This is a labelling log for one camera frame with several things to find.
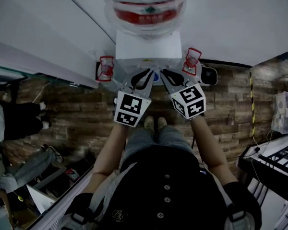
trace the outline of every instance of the gray shorts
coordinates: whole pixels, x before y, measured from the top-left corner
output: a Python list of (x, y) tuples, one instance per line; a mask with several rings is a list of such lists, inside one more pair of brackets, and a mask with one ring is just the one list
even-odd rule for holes
[(146, 129), (139, 128), (129, 137), (122, 162), (131, 155), (155, 145), (183, 149), (193, 154), (191, 146), (184, 139), (182, 133), (173, 126), (166, 125), (156, 137)]

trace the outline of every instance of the yellow black striped tape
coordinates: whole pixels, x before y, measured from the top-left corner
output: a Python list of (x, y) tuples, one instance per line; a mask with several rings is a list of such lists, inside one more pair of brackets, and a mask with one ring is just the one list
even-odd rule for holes
[(251, 86), (251, 99), (252, 99), (252, 137), (255, 136), (255, 104), (254, 104), (254, 91), (253, 91), (253, 78), (250, 69), (250, 86)]

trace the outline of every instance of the white box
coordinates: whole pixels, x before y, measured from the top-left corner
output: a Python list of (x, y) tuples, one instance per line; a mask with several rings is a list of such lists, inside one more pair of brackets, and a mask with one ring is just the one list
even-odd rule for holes
[(284, 91), (273, 96), (273, 111), (271, 129), (282, 135), (288, 134), (288, 92)]
[(145, 41), (117, 31), (115, 58), (127, 73), (139, 68), (175, 68), (182, 58), (180, 32)]

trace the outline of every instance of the shoe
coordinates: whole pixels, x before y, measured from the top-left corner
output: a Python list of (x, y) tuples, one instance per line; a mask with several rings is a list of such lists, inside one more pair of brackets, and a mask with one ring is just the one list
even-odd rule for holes
[(48, 129), (50, 127), (50, 124), (46, 121), (43, 121), (42, 124), (43, 124), (43, 129)]
[(49, 146), (47, 149), (51, 149), (53, 151), (53, 153), (56, 155), (56, 161), (58, 161), (59, 163), (64, 162), (64, 158), (62, 157), (62, 155), (57, 150), (55, 150), (53, 146)]
[(45, 104), (45, 102), (41, 102), (41, 103), (39, 104), (39, 108), (40, 108), (41, 111), (45, 110), (45, 109), (46, 109), (46, 104)]
[(165, 120), (165, 118), (160, 117), (158, 119), (158, 132), (160, 132), (164, 126), (168, 125), (167, 121)]
[(40, 148), (42, 149), (43, 152), (45, 152), (48, 148), (47, 144), (41, 145)]
[(4, 95), (2, 96), (2, 100), (7, 101), (8, 99), (8, 93), (5, 92)]
[(144, 121), (144, 128), (148, 130), (150, 133), (152, 133), (153, 135), (155, 134), (154, 122), (155, 121), (152, 116), (148, 116)]

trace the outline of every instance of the white container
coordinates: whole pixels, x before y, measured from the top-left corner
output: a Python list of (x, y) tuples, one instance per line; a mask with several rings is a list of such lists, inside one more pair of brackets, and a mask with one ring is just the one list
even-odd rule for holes
[(281, 134), (288, 134), (288, 92), (273, 96), (273, 120), (271, 129)]
[(179, 31), (156, 41), (145, 41), (138, 37), (117, 33), (115, 58), (125, 72), (140, 68), (159, 71), (176, 68), (182, 57)]
[(144, 39), (171, 34), (181, 23), (187, 0), (105, 0), (107, 20)]

